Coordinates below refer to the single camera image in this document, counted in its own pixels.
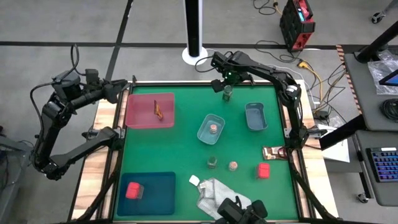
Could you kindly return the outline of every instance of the wooden table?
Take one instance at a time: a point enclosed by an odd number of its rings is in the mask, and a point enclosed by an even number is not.
[[[313,120],[312,111],[310,107],[310,102],[308,100],[307,92],[305,91],[305,85],[303,80],[296,80],[297,83],[301,85],[302,88],[302,106],[303,106],[303,122],[307,128],[311,128],[315,125]],[[123,100],[119,115],[119,126],[123,125],[124,112],[126,108],[128,92],[123,93]],[[114,121],[114,115],[116,111],[116,105],[108,103],[106,100],[101,100],[98,105],[98,110],[95,116],[94,129],[101,129],[106,126],[112,126]],[[284,108],[285,117],[288,118],[287,110]],[[313,147],[320,147],[319,141],[316,139],[309,139],[307,144]],[[333,192],[331,191],[331,186],[329,182],[328,173],[326,171],[325,161],[323,160],[322,151],[319,149],[314,149],[311,147],[304,147],[302,149],[303,158],[305,162],[305,168],[307,171],[308,181],[310,188],[313,193],[317,196],[322,205],[335,217],[338,216],[335,199],[333,197]],[[108,153],[108,148],[100,149],[92,153],[85,159],[83,164],[80,179],[78,181],[78,186],[76,188],[76,198],[72,204],[72,210],[70,212],[70,218],[80,217],[85,210],[90,206],[94,198],[97,196],[101,189],[101,183],[104,174],[104,167],[106,162],[106,156]],[[295,152],[293,154],[296,168],[300,171],[298,166],[298,156]],[[114,167],[116,162],[116,156],[113,156],[113,163],[111,168]],[[303,216],[310,217],[310,212],[307,205],[307,198],[303,190],[299,187],[300,199],[303,208]],[[110,205],[110,194],[111,189],[108,191],[107,197],[104,200],[103,218],[108,216],[109,205]]]

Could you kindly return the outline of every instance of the small blue container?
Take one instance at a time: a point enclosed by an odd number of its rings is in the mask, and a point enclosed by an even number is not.
[[[212,133],[210,130],[212,124],[217,125],[217,131],[215,133]],[[208,114],[199,128],[198,139],[209,145],[216,144],[224,125],[225,121],[223,118],[214,114]]]
[[[246,121],[251,131],[261,131],[268,127],[262,103],[248,103],[245,110]]]

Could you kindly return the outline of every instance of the small red object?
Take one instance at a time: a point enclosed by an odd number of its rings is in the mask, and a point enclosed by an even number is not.
[[[269,164],[260,163],[257,167],[257,178],[268,179],[269,178]]]
[[[141,199],[142,193],[144,191],[144,187],[138,183],[130,182],[127,191],[126,191],[126,198],[128,199]]]

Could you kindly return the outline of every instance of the red power station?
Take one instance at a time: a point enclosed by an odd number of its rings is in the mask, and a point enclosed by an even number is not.
[[[301,51],[315,31],[307,0],[288,0],[280,18],[280,29],[289,52]]]

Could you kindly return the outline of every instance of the pink tray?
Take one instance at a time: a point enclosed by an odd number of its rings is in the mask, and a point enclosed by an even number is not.
[[[154,101],[163,113],[154,114]],[[132,94],[127,99],[126,126],[133,129],[171,128],[174,126],[174,94]]]

